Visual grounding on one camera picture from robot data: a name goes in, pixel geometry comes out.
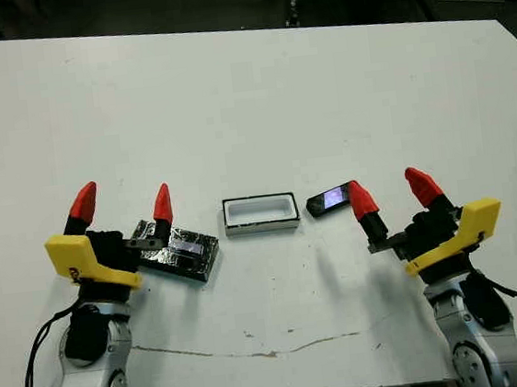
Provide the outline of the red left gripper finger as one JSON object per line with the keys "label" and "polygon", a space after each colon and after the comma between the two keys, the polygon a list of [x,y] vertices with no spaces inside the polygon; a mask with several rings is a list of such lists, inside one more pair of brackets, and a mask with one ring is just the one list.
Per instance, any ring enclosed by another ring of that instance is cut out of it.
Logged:
{"label": "red left gripper finger", "polygon": [[75,196],[68,213],[63,233],[65,235],[84,234],[94,218],[97,184],[90,181]]}
{"label": "red left gripper finger", "polygon": [[172,230],[173,211],[170,202],[169,187],[166,183],[163,183],[157,192],[153,213],[155,222],[154,237],[159,239],[163,243],[163,246],[167,246]]}

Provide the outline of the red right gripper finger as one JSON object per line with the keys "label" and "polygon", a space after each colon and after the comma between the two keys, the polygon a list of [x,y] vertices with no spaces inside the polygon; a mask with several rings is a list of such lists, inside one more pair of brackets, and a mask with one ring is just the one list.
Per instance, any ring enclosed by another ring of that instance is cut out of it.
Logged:
{"label": "red right gripper finger", "polygon": [[387,238],[388,229],[379,216],[380,209],[370,192],[354,180],[348,184],[348,193],[354,216],[363,228],[369,242],[383,242]]}
{"label": "red right gripper finger", "polygon": [[413,195],[422,207],[430,211],[451,210],[450,200],[428,173],[413,167],[407,167],[404,173]]}

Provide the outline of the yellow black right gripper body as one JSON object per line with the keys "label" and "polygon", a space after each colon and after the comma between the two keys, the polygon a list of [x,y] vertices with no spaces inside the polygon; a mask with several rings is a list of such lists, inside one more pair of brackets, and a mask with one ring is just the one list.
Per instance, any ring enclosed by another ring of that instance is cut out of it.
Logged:
{"label": "yellow black right gripper body", "polygon": [[410,276],[426,283],[447,280],[465,272],[467,255],[494,234],[500,206],[498,199],[487,198],[451,210],[420,211],[401,233],[392,236],[369,227],[368,249],[373,254],[393,251],[406,262]]}

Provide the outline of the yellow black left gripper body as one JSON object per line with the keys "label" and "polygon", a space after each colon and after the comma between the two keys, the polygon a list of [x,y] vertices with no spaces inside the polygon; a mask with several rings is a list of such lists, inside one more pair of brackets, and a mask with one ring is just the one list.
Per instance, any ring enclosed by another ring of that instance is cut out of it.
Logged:
{"label": "yellow black left gripper body", "polygon": [[123,302],[142,286],[138,270],[143,251],[156,251],[156,239],[125,239],[118,231],[55,235],[45,243],[59,276],[79,287],[79,299]]}

